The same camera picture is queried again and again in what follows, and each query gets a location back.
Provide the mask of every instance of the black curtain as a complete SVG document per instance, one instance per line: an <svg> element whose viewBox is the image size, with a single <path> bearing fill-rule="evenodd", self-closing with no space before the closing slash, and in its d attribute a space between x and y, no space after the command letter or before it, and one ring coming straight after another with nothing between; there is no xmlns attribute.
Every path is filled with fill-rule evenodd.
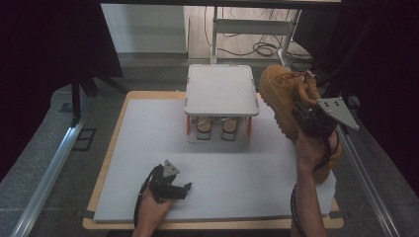
<svg viewBox="0 0 419 237"><path fill-rule="evenodd" d="M384 5L349 79L360 119L419 196L418 11L414 1Z"/></svg>
<svg viewBox="0 0 419 237"><path fill-rule="evenodd" d="M52 93L77 75L123 77L101 6L7 0L0 7L1 168L7 174L41 124Z"/></svg>

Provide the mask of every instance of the shoe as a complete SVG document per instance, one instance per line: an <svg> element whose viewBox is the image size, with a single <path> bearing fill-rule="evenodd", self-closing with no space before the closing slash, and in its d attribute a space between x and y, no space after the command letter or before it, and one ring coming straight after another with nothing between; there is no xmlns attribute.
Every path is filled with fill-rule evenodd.
<svg viewBox="0 0 419 237"><path fill-rule="evenodd" d="M316 107L316 101L321 99L315 79L310 72L290 72L281 65L271 65L262 72L259 93L264 102L273 109L282 133L292 141L296 141L298 137L293 117L294 90L307 108ZM332 148L331 154L327 164L314 172L314 180L317 184L327 179L330 170L335 167L341 156L342 145L339 141L337 146Z"/></svg>
<svg viewBox="0 0 419 237"><path fill-rule="evenodd" d="M209 117L197 118L197 139L210 140L211 123Z"/></svg>
<svg viewBox="0 0 419 237"><path fill-rule="evenodd" d="M224 118L222 121L221 138L227 141L233 141L237 131L237 118Z"/></svg>

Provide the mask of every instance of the white board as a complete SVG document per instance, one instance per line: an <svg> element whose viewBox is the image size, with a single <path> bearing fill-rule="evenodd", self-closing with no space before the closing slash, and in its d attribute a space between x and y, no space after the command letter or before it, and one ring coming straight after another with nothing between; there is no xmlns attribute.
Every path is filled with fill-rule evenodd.
<svg viewBox="0 0 419 237"><path fill-rule="evenodd" d="M181 173L173 185L192 182L166 220L291 216L295 184L293 144L259 101L248 144L191 144L187 141L184 100L131 100L117 140L94 220L132 221L136 198L149 172L165 159ZM322 213L328 213L336 179L317 187Z"/></svg>

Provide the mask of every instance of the boot sole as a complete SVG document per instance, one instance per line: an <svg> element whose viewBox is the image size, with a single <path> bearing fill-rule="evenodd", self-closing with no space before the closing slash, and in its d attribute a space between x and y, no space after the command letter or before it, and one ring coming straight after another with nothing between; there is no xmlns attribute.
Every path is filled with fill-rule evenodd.
<svg viewBox="0 0 419 237"><path fill-rule="evenodd" d="M274 111L274 119L277 122L277 125L280 128L281 132L286 136L286 138L288 138L289 140L293 140L293 137L290 137L287 131L284 129L284 127L288 126L287 123L281 117L281 114L277 113L277 111L281 110L282 108L276 108L273 105L273 103L271 103L262 86L259 87L259 94L261 95L263 102Z"/></svg>

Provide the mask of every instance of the white box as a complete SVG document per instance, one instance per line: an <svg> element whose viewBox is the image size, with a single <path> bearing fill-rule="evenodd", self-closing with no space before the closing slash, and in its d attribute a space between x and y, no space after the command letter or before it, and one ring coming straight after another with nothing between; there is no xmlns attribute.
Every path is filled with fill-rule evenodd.
<svg viewBox="0 0 419 237"><path fill-rule="evenodd" d="M252 69L245 65L191 65L185 113L189 142L225 142L221 139L222 123L212 125L209 140L197 139L197 128L192 123L197 117L238 117L234 142L247 143L252 117L259 114Z"/></svg>

